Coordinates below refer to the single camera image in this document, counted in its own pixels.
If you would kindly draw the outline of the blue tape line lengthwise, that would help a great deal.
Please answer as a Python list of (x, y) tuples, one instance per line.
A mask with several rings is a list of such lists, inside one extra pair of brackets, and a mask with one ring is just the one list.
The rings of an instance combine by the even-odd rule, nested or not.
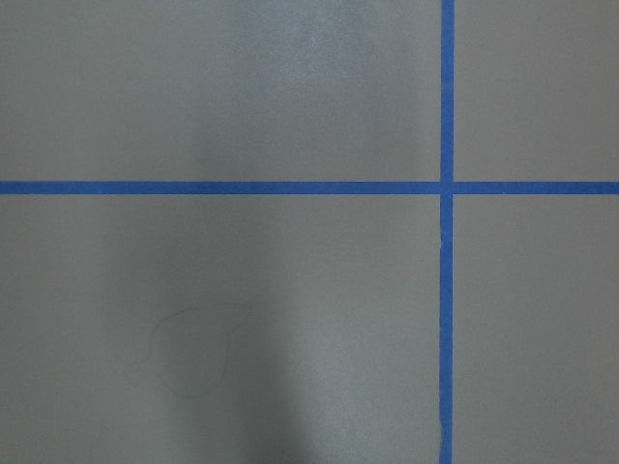
[(456, 2), (441, 2), (439, 462), (453, 462), (454, 107)]

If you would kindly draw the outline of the blue tape line crosswise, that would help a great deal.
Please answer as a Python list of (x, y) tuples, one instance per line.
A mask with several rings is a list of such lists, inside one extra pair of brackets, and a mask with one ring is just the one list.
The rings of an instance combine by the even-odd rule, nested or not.
[(3, 181), (3, 194), (43, 195), (616, 195), (616, 182)]

